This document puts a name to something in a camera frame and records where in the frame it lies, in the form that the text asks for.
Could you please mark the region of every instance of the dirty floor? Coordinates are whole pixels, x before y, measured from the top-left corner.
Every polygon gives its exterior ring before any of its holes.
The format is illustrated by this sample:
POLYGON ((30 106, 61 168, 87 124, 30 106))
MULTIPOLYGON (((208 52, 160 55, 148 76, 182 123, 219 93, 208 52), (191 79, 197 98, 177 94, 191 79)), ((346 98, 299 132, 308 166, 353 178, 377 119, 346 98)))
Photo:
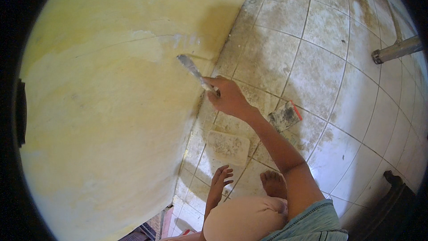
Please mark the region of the dirty floor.
MULTIPOLYGON (((411 37, 400 25, 404 39, 411 37)), ((346 229, 389 190, 384 171, 416 191, 428 160, 422 52, 382 65, 371 59, 395 40, 386 0, 246 0, 213 73, 232 78, 264 115, 293 100, 303 120, 284 136, 346 229)), ((204 100, 175 189, 170 236, 201 230, 211 178, 227 163, 204 152, 210 130, 250 140, 247 163, 233 166, 235 182, 222 202, 265 195, 259 174, 276 169, 248 125, 204 100)))

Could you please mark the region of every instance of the paint stain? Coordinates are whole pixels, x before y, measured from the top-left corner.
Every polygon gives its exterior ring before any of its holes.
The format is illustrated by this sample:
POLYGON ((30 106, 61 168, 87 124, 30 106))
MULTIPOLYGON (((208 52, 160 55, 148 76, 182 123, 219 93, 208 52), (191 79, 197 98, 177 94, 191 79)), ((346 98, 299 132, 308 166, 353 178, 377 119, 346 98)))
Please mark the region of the paint stain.
POLYGON ((331 132, 331 129, 327 129, 324 132, 324 139, 325 139, 324 141, 331 142, 333 141, 333 138, 334 138, 333 132, 331 132))
POLYGON ((356 0, 357 4, 360 5, 362 13, 362 19, 367 27, 372 28, 375 24, 374 15, 372 14, 372 9, 368 3, 368 0, 356 0))

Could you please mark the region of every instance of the scraper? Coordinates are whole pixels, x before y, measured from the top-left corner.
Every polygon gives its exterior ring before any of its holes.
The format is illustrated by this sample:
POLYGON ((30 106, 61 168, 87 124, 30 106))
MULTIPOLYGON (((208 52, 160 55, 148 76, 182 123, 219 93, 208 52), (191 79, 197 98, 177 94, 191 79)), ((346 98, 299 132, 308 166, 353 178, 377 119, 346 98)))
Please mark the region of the scraper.
POLYGON ((201 73, 199 72, 198 68, 196 68, 196 65, 192 62, 192 60, 184 54, 180 54, 177 56, 177 59, 180 61, 181 65, 186 67, 186 69, 199 81, 201 82, 201 87, 204 88, 206 91, 211 91, 218 97, 220 97, 219 91, 215 90, 213 86, 211 86, 208 82, 205 81, 205 79, 202 78, 201 73))

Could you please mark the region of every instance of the white patch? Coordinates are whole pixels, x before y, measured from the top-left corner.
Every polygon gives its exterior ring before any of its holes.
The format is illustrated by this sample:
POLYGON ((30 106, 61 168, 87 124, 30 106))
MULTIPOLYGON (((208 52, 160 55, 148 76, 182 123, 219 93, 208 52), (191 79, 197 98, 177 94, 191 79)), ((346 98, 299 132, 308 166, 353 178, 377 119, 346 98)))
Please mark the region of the white patch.
POLYGON ((193 45, 193 44, 195 44, 195 41, 196 41, 196 33, 193 33, 192 35, 190 35, 189 44, 193 45))
POLYGON ((145 31, 145 30, 132 31, 132 37, 135 37, 135 35, 141 36, 141 38, 143 38, 146 35, 154 35, 154 34, 152 31, 145 31))
POLYGON ((182 37, 182 35, 180 35, 180 34, 175 34, 174 35, 174 37, 173 37, 174 40, 175 40, 175 42, 174 42, 174 49, 176 49, 179 46, 181 37, 182 37))

